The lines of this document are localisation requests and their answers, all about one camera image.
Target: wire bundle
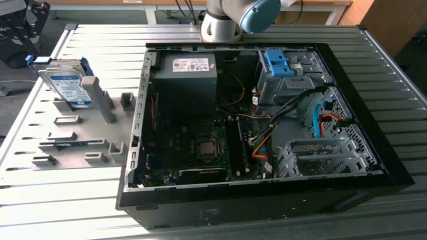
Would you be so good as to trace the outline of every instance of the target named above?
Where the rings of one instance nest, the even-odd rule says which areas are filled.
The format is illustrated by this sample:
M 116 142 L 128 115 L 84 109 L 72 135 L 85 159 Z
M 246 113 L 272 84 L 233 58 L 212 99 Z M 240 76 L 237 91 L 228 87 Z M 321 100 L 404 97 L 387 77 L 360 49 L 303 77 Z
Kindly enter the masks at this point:
M 253 158 L 268 159 L 268 156 L 257 155 L 257 151 L 261 145 L 265 143 L 266 139 L 270 137 L 273 129 L 278 124 L 280 118 L 296 109 L 304 97 L 309 96 L 313 93 L 324 92 L 327 88 L 328 88 L 327 86 L 319 86 L 313 89 L 308 89 L 303 91 L 299 95 L 292 97 L 291 100 L 288 100 L 286 103 L 281 105 L 281 107 L 278 108 L 278 110 L 274 112 L 274 114 L 269 119 L 268 127 L 265 128 L 265 130 L 249 140 L 249 144 L 253 144 L 258 139 L 262 138 L 262 136 L 265 136 L 260 141 L 260 143 L 256 145 L 254 151 L 252 153 Z

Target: ventilation grille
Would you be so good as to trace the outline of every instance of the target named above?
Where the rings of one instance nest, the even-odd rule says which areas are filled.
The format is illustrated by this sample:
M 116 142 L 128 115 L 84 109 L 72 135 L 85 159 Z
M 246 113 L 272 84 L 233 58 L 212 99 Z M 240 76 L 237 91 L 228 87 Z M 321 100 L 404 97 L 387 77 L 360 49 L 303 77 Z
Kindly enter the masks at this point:
M 343 99 L 339 96 L 337 90 L 331 88 L 325 91 L 324 95 L 319 94 L 317 96 L 312 97 L 311 102 L 307 104 L 308 108 L 305 109 L 304 113 L 304 135 L 308 138 L 315 138 L 315 131 L 313 131 L 313 107 L 317 102 L 323 102 L 327 99 L 332 99 L 332 111 L 327 112 L 343 119 L 351 118 L 351 114 L 348 110 L 344 110 L 341 102 Z M 323 106 L 319 107 L 319 113 L 324 113 Z M 333 129 L 336 125 L 336 120 L 332 118 L 329 122 L 323 123 L 323 137 L 325 138 L 349 138 L 353 140 L 356 144 L 356 152 L 360 153 L 363 159 L 367 161 L 369 165 L 376 164 L 377 161 L 372 156 L 372 153 L 368 148 L 368 144 L 361 137 L 361 133 L 359 131 L 359 127 L 356 125 L 349 125 L 347 127 Z

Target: blue plastic latch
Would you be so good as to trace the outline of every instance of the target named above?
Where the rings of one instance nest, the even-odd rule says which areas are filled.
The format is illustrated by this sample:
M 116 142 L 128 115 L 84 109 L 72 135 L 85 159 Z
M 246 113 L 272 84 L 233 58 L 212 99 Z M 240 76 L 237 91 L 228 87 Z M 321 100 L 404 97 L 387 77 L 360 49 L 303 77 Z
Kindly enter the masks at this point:
M 37 74 L 37 72 L 36 72 L 36 70 L 34 70 L 33 67 L 32 67 L 33 60 L 34 60 L 34 57 L 33 57 L 32 55 L 28 55 L 28 56 L 25 57 L 26 66 L 29 67 L 29 69 L 32 70 L 32 72 L 34 73 L 34 75 L 36 75 L 37 77 L 40 77 L 38 74 Z
M 295 72 L 288 66 L 288 59 L 281 50 L 265 50 L 265 61 L 270 68 L 270 75 L 273 77 L 292 77 Z
M 84 69 L 84 71 L 85 71 L 85 75 L 93 76 L 93 71 L 92 71 L 92 68 L 90 68 L 90 66 L 89 66 L 89 61 L 88 61 L 88 59 L 84 58 L 84 57 L 81 57 L 80 63 L 81 63 L 82 69 Z

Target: aluminum workbench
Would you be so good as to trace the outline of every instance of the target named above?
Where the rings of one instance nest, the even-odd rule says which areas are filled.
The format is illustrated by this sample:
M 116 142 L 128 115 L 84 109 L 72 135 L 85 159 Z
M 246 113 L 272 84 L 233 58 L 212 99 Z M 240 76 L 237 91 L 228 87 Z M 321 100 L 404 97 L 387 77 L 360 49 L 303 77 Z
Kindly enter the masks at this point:
M 33 171 L 52 93 L 34 84 L 0 148 L 0 239 L 427 239 L 427 100 L 369 33 L 355 26 L 280 26 L 246 42 L 328 43 L 416 184 L 345 212 L 148 232 L 114 209 L 120 167 Z M 197 42 L 188 25 L 78 25 L 52 57 L 84 55 L 109 96 L 134 92 L 146 42 Z

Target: gray floor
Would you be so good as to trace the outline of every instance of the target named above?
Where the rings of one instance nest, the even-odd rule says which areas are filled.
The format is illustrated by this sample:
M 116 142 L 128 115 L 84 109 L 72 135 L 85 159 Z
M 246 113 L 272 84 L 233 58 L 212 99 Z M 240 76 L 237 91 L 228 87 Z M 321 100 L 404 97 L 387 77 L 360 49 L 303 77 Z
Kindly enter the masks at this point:
M 41 46 L 41 55 L 48 56 L 53 50 L 57 39 L 62 33 L 64 27 L 69 23 L 77 24 L 146 24 L 144 11 L 138 10 L 80 10 L 60 11 L 58 19 L 49 19 L 44 26 L 38 44 Z M 178 13 L 170 14 L 173 18 L 166 18 L 162 11 L 156 12 L 158 24 L 188 23 Z M 404 47 L 401 53 L 395 58 L 399 65 L 407 65 L 407 75 L 427 93 L 427 46 L 417 45 L 411 41 Z M 36 76 L 29 68 L 9 69 L 0 62 L 0 82 L 6 80 L 36 80 Z M 14 118 L 25 102 L 32 88 L 30 82 L 6 82 L 4 85 L 10 90 L 5 97 L 0 97 L 0 136 L 6 135 L 13 124 Z

